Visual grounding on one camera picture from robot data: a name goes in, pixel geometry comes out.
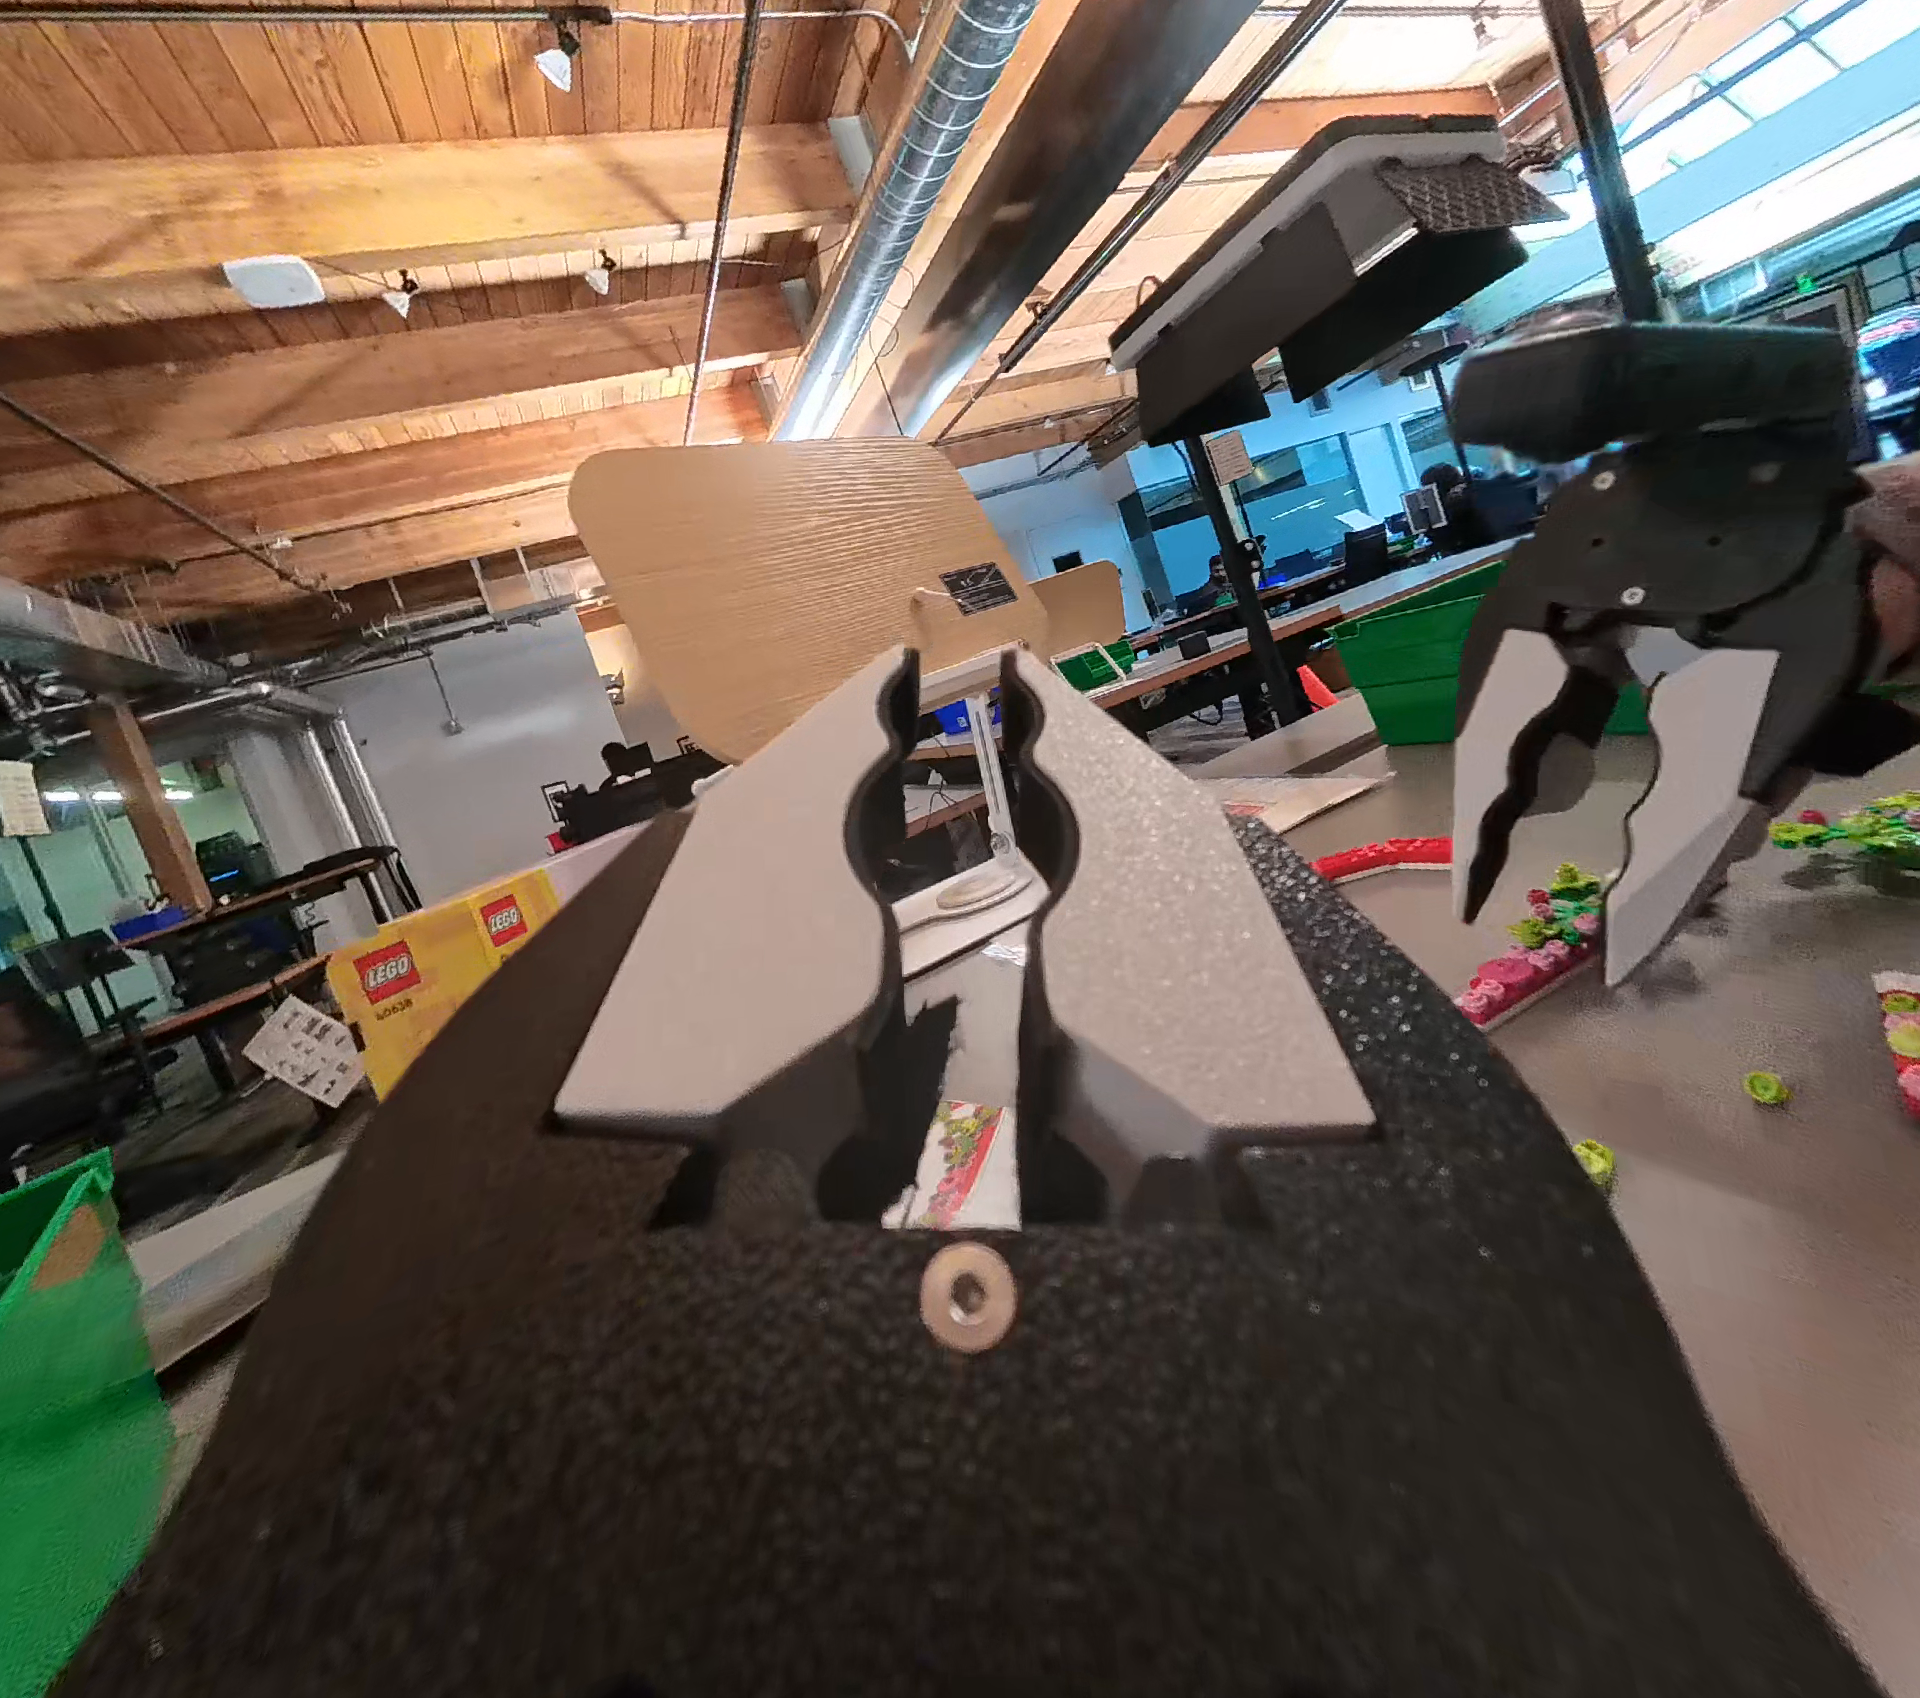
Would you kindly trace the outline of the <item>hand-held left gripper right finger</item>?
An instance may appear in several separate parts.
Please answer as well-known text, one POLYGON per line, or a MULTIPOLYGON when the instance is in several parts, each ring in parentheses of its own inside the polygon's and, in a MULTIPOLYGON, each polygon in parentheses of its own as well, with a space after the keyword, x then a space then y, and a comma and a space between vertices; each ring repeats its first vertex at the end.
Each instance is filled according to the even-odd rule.
POLYGON ((1019 848, 1019 1223, 1235 1222, 1251 1154, 1377 1115, 1220 799, 1025 649, 1000 661, 1019 848))

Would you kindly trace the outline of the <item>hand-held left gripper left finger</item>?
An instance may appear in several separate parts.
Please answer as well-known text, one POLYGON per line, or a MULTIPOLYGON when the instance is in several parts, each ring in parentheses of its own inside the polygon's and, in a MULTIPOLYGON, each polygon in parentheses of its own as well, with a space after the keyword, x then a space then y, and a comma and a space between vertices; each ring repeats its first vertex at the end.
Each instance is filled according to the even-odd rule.
POLYGON ((923 1141, 904 1053, 902 764, 920 660, 891 645, 694 797, 552 1102, 567 1133, 786 1158, 820 1215, 876 1223, 923 1141))

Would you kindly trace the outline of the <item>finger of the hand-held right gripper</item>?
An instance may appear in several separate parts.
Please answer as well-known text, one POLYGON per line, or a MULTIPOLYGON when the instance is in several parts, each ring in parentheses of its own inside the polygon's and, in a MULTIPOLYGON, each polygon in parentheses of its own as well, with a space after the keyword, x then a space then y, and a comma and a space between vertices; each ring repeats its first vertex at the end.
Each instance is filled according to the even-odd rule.
POLYGON ((1654 645, 1646 692, 1656 762, 1624 819, 1624 860, 1601 915, 1601 980, 1621 986, 1671 938, 1763 819, 1743 774, 1778 668, 1768 649, 1654 645))
POLYGON ((1618 623, 1576 623, 1568 637, 1503 626, 1469 641, 1452 743, 1452 915, 1473 922, 1535 809, 1586 789, 1593 753, 1626 681, 1618 623))

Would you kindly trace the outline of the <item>red lego heart frame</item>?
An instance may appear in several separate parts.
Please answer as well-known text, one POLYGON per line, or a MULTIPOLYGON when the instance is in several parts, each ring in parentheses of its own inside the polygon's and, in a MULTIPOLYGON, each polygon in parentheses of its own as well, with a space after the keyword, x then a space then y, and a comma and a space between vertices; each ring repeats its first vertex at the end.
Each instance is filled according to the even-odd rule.
POLYGON ((1443 876, 1452 864, 1450 836, 1420 836, 1345 845, 1314 857, 1310 869, 1327 885, 1348 885, 1377 876, 1443 876))

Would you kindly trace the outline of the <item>pink flower lego strip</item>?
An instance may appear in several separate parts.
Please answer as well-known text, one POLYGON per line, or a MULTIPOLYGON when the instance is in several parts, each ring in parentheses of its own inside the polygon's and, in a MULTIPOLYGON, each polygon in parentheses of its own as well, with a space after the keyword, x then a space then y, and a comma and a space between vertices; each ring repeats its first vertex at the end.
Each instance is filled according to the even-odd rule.
POLYGON ((1561 861, 1546 883, 1530 887, 1524 913, 1505 928, 1510 945, 1481 960, 1456 993, 1459 1016, 1487 1032, 1595 966, 1604 949, 1607 887, 1605 878, 1576 861, 1561 861))

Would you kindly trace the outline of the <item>person's right forearm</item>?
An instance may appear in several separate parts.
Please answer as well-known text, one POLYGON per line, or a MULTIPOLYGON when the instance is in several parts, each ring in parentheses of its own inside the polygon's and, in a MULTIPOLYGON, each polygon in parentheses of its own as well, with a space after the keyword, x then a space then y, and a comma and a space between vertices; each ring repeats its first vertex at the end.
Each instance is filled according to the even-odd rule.
POLYGON ((1850 506, 1847 530, 1864 558, 1864 595, 1884 681, 1918 681, 1915 477, 1879 477, 1850 506))

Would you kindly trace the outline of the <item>lime green lego flower cluster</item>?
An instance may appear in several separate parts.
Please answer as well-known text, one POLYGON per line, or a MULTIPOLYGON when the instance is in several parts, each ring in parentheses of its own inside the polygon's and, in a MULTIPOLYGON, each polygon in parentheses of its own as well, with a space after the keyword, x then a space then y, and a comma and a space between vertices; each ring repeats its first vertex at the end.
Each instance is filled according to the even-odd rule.
POLYGON ((1788 885, 1807 891, 1855 885, 1918 900, 1918 792, 1872 797, 1840 816, 1804 807, 1768 826, 1788 857, 1788 885))

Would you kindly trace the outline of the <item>yellow and white lego box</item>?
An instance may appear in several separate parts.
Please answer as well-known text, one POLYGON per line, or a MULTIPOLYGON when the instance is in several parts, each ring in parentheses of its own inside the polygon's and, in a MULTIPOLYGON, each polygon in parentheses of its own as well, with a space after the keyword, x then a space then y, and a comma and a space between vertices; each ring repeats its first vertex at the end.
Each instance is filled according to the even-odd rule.
POLYGON ((326 960, 331 1001, 384 1102, 490 975, 562 908, 543 868, 421 906, 326 960))

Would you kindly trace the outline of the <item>green plastic bin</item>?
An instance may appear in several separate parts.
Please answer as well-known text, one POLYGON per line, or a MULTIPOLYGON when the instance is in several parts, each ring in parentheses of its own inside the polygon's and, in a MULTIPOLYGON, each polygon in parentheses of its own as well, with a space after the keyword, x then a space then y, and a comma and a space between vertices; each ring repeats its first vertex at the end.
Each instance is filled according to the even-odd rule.
POLYGON ((105 1148, 2 1196, 2 1691, 43 1693, 161 1516, 175 1434, 105 1148))
POLYGON ((1495 561, 1361 613, 1333 641, 1387 746, 1465 734, 1649 731, 1647 687, 1624 653, 1646 592, 1522 538, 1495 561), (1544 714, 1563 721, 1544 721, 1544 714))

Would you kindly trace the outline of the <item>black light stand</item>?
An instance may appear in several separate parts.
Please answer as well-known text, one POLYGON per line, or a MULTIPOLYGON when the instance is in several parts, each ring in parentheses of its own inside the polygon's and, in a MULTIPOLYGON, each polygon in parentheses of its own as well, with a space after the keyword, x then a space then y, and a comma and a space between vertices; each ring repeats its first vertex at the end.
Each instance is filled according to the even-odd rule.
POLYGON ((1298 715, 1298 677, 1283 661, 1268 613, 1258 598, 1251 558, 1235 532, 1228 496, 1201 440, 1184 446, 1193 490, 1211 523, 1217 559, 1232 598, 1237 627, 1246 635, 1246 677, 1239 692, 1247 738, 1268 735, 1298 715))

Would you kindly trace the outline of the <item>wooden chair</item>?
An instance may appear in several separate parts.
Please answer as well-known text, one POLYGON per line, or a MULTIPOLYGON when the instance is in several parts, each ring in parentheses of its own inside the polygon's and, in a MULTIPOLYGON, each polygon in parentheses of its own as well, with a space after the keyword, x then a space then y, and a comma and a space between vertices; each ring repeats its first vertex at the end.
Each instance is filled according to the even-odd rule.
POLYGON ((1071 564, 1032 582, 1045 618, 1043 660, 1077 690, 1126 677, 1137 660, 1126 630, 1126 595, 1113 559, 1071 564))

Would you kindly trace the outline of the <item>white printed sheet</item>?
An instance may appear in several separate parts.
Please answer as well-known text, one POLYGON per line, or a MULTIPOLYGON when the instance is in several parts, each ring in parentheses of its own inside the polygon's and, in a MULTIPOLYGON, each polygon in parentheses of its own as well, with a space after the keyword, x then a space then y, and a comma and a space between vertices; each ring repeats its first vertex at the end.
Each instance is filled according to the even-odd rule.
POLYGON ((241 1058, 324 1110, 342 1108, 367 1077, 353 1029, 296 995, 265 1014, 241 1058))

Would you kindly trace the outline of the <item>dark office desk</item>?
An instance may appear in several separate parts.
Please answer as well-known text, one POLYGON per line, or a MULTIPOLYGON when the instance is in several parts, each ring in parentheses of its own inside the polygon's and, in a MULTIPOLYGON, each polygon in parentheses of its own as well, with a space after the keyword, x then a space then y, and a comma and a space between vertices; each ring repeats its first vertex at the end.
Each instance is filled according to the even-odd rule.
POLYGON ((357 889, 376 924, 420 906, 420 889, 395 845, 353 845, 247 894, 227 894, 210 910, 169 906, 114 924, 114 941, 154 960, 174 984, 178 1003, 156 1016, 119 1014, 105 1033, 104 1058, 134 1061, 137 1074, 154 1081, 159 1056, 190 1043, 213 1086, 233 1093, 227 1029, 257 1023, 286 1000, 314 997, 326 952, 318 947, 315 928, 302 917, 350 889, 357 889))

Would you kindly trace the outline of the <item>studio light panel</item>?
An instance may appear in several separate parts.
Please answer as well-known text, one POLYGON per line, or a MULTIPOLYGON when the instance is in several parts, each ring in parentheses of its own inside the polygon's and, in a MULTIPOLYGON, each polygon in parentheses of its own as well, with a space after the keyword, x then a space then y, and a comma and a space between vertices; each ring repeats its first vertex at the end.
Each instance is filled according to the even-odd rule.
POLYGON ((1490 120, 1323 126, 1111 329, 1139 443, 1258 421, 1270 355, 1312 399, 1522 268, 1520 228, 1563 219, 1490 120))

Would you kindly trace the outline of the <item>silver ventilation duct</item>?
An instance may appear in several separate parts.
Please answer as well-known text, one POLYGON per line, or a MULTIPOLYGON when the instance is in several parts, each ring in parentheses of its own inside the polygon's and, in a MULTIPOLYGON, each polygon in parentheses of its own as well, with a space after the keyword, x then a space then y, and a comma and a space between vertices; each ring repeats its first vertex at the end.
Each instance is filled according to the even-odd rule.
POLYGON ((1042 0, 934 0, 846 239, 779 398, 771 440, 828 438, 876 319, 962 166, 1042 0))

